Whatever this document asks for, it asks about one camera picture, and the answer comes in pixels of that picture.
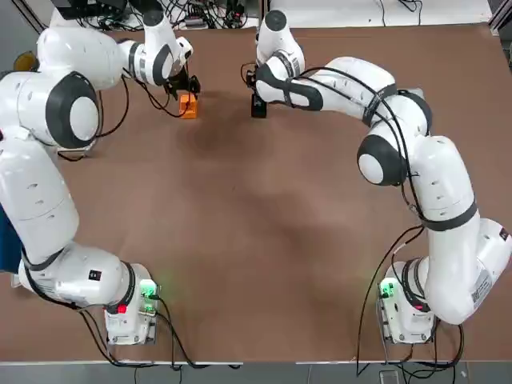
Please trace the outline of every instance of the white wall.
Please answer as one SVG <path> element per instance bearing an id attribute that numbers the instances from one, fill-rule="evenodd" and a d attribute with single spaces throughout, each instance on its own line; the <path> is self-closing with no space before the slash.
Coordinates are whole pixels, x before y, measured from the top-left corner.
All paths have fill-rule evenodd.
<path id="1" fill-rule="evenodd" d="M 25 2 L 38 16 L 41 22 L 47 26 L 50 24 L 51 14 L 55 8 L 51 0 L 25 0 Z"/>
<path id="2" fill-rule="evenodd" d="M 21 16 L 12 2 L 0 0 L 0 71 L 12 70 L 14 60 L 23 52 L 35 52 L 38 33 Z"/>
<path id="3" fill-rule="evenodd" d="M 382 0 L 388 26 L 418 24 L 398 0 Z M 272 0 L 272 9 L 286 12 L 294 27 L 381 26 L 379 0 Z M 422 25 L 487 22 L 491 16 L 487 0 L 423 0 Z"/>

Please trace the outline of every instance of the robot end effector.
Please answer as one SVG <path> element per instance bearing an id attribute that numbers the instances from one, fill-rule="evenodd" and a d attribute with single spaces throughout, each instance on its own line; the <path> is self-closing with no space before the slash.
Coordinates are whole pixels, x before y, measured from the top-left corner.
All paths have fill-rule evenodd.
<path id="1" fill-rule="evenodd" d="M 194 49 L 186 38 L 176 38 L 163 11 L 145 12 L 143 23 L 144 44 L 128 39 L 118 42 L 124 56 L 123 68 L 141 82 L 164 86 L 186 71 L 186 60 Z"/>

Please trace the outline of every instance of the brown tabletop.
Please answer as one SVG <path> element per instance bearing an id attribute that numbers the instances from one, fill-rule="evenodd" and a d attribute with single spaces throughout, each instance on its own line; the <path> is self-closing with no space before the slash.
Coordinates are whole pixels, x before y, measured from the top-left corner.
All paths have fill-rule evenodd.
<path id="1" fill-rule="evenodd" d="M 308 66 L 355 56 L 386 68 L 401 87 L 423 88 L 433 131 L 457 144 L 482 216 L 512 227 L 512 81 L 486 26 L 295 33 Z M 275 106 L 268 119 L 250 118 L 239 71 L 255 55 L 254 30 L 184 35 L 203 87 L 199 118 L 168 118 L 129 84 L 122 128 L 93 158 L 62 164 L 80 213 L 76 240 L 147 266 L 194 360 L 351 360 L 370 277 L 413 215 L 398 189 L 359 174 L 362 123 Z M 124 110 L 122 86 L 104 99 L 109 129 Z M 421 238 L 399 256 L 426 252 Z M 12 290 L 5 274 L 0 283 L 0 360 L 102 359 L 77 314 Z M 464 359 L 512 359 L 511 289 L 508 270 L 464 324 Z M 374 312 L 373 294 L 362 358 L 383 360 Z M 451 359 L 457 344 L 456 328 L 443 328 L 440 358 Z M 162 328 L 156 346 L 120 357 L 169 361 L 169 335 Z M 432 350 L 416 348 L 414 357 L 432 358 Z"/>

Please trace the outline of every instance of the round joint cap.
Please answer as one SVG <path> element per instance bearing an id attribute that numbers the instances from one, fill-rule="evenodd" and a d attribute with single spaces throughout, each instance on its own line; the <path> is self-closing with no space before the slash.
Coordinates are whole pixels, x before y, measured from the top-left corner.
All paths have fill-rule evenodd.
<path id="1" fill-rule="evenodd" d="M 358 150 L 358 167 L 366 180 L 378 186 L 399 186 L 406 180 L 406 161 L 387 140 L 369 134 Z"/>
<path id="2" fill-rule="evenodd" d="M 77 98 L 71 105 L 70 125 L 74 135 L 80 140 L 90 140 L 98 130 L 98 109 L 87 97 Z"/>
<path id="3" fill-rule="evenodd" d="M 265 16 L 265 24 L 269 30 L 279 32 L 286 26 L 286 16 L 280 10 L 272 10 Z"/>

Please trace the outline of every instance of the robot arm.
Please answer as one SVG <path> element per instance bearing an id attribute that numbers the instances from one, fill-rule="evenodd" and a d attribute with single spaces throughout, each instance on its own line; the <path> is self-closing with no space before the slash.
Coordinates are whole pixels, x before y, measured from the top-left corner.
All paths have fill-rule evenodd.
<path id="1" fill-rule="evenodd" d="M 48 146 L 83 148 L 98 130 L 95 91 L 115 86 L 123 69 L 155 86 L 176 86 L 174 78 L 188 79 L 184 65 L 192 46 L 184 38 L 176 39 L 161 10 L 147 12 L 144 23 L 145 44 L 117 43 L 96 30 L 77 27 L 43 31 L 38 39 L 38 72 L 10 74 L 10 80 L 17 77 L 14 89 L 1 89 L 13 100 L 20 96 L 14 108 L 20 126 Z M 198 91 L 197 79 L 193 80 Z M 190 80 L 180 84 L 191 86 Z"/>
<path id="2" fill-rule="evenodd" d="M 358 168 L 367 181 L 401 185 L 409 161 L 429 257 L 396 262 L 386 274 L 386 283 L 394 282 L 394 293 L 386 290 L 386 298 L 393 296 L 393 312 L 395 303 L 399 308 L 398 318 L 389 321 L 392 339 L 424 342 L 432 314 L 451 324 L 464 322 L 505 269 L 512 238 L 498 223 L 480 219 L 457 148 L 448 138 L 430 136 L 432 114 L 426 102 L 398 92 L 393 76 L 356 58 L 336 58 L 302 76 L 302 51 L 278 10 L 269 12 L 261 26 L 257 58 L 254 89 L 264 102 L 337 111 L 368 125 L 358 150 Z"/>
<path id="3" fill-rule="evenodd" d="M 156 286 L 144 266 L 73 242 L 78 212 L 52 156 L 56 146 L 94 140 L 95 91 L 117 84 L 123 68 L 154 85 L 182 74 L 192 47 L 155 12 L 145 17 L 144 45 L 96 30 L 49 28 L 38 40 L 38 72 L 0 74 L 0 204 L 23 244 L 20 283 L 73 308 L 104 306 L 115 344 L 150 338 Z"/>

